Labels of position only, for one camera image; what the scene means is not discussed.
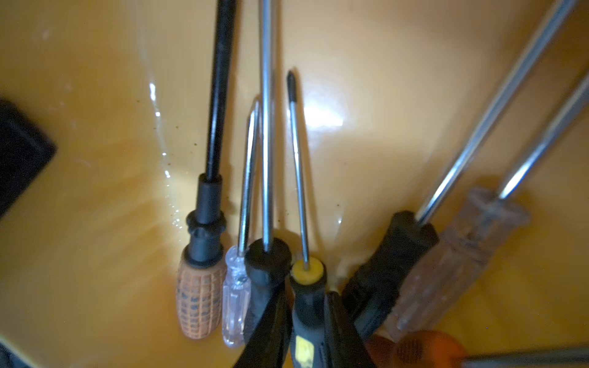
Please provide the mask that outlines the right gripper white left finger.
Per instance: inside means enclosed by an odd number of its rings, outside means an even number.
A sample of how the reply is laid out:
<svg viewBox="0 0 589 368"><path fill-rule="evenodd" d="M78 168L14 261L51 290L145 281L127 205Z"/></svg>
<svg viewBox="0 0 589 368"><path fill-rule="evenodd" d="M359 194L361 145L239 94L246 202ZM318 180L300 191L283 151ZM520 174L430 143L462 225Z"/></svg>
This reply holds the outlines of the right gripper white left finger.
<svg viewBox="0 0 589 368"><path fill-rule="evenodd" d="M262 319L233 367L283 367L291 331L291 311L285 289L282 289L268 302Z"/></svg>

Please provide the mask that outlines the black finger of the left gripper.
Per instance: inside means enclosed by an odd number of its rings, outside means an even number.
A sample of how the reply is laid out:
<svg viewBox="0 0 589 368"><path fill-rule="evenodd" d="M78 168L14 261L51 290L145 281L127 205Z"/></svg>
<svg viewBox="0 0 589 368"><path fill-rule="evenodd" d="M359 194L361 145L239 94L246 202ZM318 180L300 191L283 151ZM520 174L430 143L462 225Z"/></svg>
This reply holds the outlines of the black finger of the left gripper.
<svg viewBox="0 0 589 368"><path fill-rule="evenodd" d="M52 160L57 147L11 101L1 100L1 214Z"/></svg>

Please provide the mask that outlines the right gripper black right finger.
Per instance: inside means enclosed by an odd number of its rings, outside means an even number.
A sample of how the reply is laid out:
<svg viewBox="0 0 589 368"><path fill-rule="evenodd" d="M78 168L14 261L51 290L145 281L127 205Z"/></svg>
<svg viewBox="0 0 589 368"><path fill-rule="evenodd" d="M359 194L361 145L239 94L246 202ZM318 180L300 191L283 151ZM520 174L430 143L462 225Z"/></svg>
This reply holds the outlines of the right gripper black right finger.
<svg viewBox="0 0 589 368"><path fill-rule="evenodd" d="M326 367L375 368L337 291L328 291L324 303Z"/></svg>

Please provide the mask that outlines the black ribbed handle screwdriver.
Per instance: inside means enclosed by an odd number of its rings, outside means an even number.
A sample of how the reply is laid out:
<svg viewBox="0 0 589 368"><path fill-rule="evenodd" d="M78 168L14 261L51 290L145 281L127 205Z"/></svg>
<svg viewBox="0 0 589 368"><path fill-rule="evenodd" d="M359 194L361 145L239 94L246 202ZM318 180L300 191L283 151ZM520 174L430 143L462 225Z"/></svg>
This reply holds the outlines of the black ribbed handle screwdriver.
<svg viewBox="0 0 589 368"><path fill-rule="evenodd" d="M383 324L400 297L400 289L411 269L439 243L444 230L438 232L432 225L433 215L471 164L492 128L575 7L574 1L556 1L553 4L432 193L418 211L402 211L393 215L375 253L357 269L343 289L343 304L363 339L368 339L379 328L384 328Z"/></svg>

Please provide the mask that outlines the black yellow cap screwdriver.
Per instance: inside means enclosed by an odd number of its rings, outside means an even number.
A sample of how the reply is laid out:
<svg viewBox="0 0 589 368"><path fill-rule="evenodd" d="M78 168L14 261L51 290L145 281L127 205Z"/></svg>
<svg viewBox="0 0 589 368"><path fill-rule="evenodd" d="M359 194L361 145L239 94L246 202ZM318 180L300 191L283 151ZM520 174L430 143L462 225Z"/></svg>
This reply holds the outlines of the black yellow cap screwdriver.
<svg viewBox="0 0 589 368"><path fill-rule="evenodd" d="M293 70L288 72L286 81L302 241L302 258L294 262L290 271L294 292L290 351L294 367L324 367L324 298L327 275L325 265L311 256L309 248L297 78Z"/></svg>

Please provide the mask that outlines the black round handle screwdriver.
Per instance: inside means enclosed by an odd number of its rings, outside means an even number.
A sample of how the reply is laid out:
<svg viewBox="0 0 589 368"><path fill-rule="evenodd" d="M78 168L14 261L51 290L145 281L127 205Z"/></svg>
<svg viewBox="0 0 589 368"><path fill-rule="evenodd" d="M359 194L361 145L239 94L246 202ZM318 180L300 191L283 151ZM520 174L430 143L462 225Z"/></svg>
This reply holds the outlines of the black round handle screwdriver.
<svg viewBox="0 0 589 368"><path fill-rule="evenodd" d="M252 282L244 327L246 342L253 338L268 303L284 283L291 261L288 246L274 235L277 8L277 1L259 3L262 237L250 245L245 255L246 271Z"/></svg>

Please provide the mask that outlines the yellow storage box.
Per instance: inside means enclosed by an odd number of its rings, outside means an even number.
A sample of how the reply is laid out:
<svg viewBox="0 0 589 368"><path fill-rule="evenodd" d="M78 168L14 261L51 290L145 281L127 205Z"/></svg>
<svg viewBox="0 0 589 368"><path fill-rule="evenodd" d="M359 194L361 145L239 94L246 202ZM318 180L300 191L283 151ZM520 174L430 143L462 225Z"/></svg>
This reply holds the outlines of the yellow storage box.
<svg viewBox="0 0 589 368"><path fill-rule="evenodd" d="M300 252L286 72L298 72L311 253L343 288L415 211L549 1L280 1L275 226ZM4 1L1 96L57 146L1 219L1 341L34 367L231 367L186 338L176 280L206 162L214 1ZM530 211L438 328L472 354L588 341L588 115L513 198Z"/></svg>

